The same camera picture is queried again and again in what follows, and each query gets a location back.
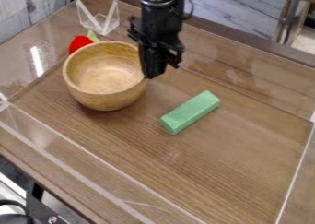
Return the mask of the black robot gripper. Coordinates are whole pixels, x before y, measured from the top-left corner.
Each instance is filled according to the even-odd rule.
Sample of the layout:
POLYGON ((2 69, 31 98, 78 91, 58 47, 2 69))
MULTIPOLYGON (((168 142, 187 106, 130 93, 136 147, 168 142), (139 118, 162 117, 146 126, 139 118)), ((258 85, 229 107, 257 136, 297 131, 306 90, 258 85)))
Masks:
POLYGON ((183 23, 183 0, 154 3, 142 0, 142 17, 131 17, 130 37, 139 45, 139 58, 146 78, 166 72, 166 66, 179 67, 184 46, 179 34, 183 23))

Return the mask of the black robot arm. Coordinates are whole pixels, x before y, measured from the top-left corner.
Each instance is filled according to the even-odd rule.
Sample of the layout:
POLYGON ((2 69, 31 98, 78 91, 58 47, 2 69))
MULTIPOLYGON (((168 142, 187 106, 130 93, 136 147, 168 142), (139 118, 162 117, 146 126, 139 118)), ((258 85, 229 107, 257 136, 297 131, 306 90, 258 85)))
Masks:
POLYGON ((183 22, 195 11, 192 0, 139 0, 142 16, 130 17, 128 36, 138 43, 144 78, 154 79, 171 65, 180 67, 183 22))

